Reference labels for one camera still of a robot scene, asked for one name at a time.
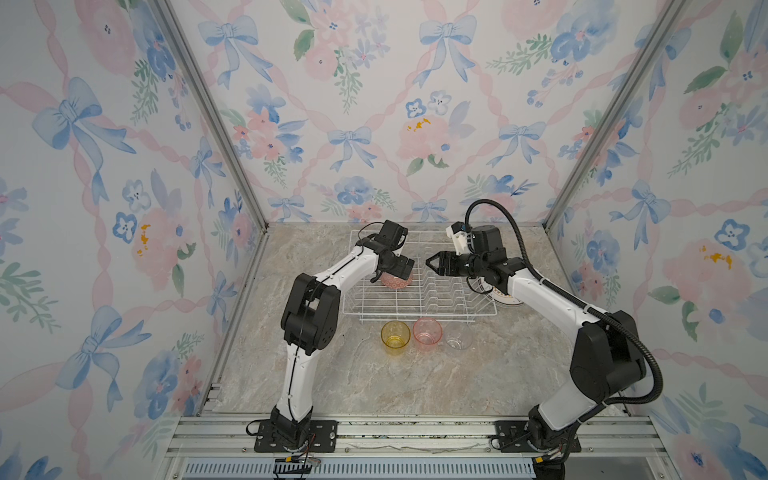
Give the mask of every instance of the plastic cup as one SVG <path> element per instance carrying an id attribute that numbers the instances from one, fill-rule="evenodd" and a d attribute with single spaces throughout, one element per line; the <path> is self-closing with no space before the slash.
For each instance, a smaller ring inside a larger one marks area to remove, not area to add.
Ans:
<path id="1" fill-rule="evenodd" d="M 424 316 L 413 324 L 413 338 L 416 339 L 416 347 L 419 350 L 434 350 L 442 338 L 442 327 L 437 320 Z"/>
<path id="2" fill-rule="evenodd" d="M 451 322 L 445 326 L 442 333 L 445 343 L 457 350 L 466 350 L 472 345 L 475 334 L 467 322 Z"/>
<path id="3" fill-rule="evenodd" d="M 400 353 L 411 339 L 411 329 L 398 320 L 387 322 L 382 327 L 382 342 L 388 353 Z"/>

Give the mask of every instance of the wallpaper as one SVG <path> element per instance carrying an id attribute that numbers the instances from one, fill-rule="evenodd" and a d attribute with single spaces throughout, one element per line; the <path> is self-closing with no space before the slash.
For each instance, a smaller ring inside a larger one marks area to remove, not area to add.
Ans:
<path id="1" fill-rule="evenodd" d="M 685 480 L 768 478 L 766 17 L 693 0 L 550 231 L 581 297 L 637 320 L 664 395 L 636 411 Z"/>
<path id="2" fill-rule="evenodd" d="M 256 229 L 144 2 L 0 12 L 0 478 L 153 478 Z"/>
<path id="3" fill-rule="evenodd" d="M 306 222 L 543 219 L 663 5 L 171 3 L 261 209 Z"/>

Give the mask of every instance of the yellow plastic cup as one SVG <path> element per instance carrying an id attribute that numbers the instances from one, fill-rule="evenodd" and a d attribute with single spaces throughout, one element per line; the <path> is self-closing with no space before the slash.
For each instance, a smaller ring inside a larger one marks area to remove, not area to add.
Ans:
<path id="1" fill-rule="evenodd" d="M 382 342 L 386 345 L 388 352 L 402 351 L 410 340 L 411 329 L 403 322 L 393 320 L 382 327 Z"/>

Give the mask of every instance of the pink plastic cup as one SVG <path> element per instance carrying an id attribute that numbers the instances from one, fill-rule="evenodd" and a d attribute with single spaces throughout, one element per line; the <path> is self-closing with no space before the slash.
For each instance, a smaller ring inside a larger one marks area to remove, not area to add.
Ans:
<path id="1" fill-rule="evenodd" d="M 442 338 L 442 327 L 437 320 L 430 316 L 424 316 L 413 324 L 413 338 L 416 339 L 416 347 L 423 352 L 437 348 Z"/>

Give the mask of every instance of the vent grille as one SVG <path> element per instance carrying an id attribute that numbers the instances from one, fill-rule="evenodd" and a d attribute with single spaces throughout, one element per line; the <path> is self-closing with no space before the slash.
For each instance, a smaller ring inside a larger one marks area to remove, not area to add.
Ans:
<path id="1" fill-rule="evenodd" d="M 275 464 L 272 458 L 194 458 L 182 478 L 299 478 L 299 464 Z M 324 458 L 304 478 L 535 478 L 529 458 Z"/>

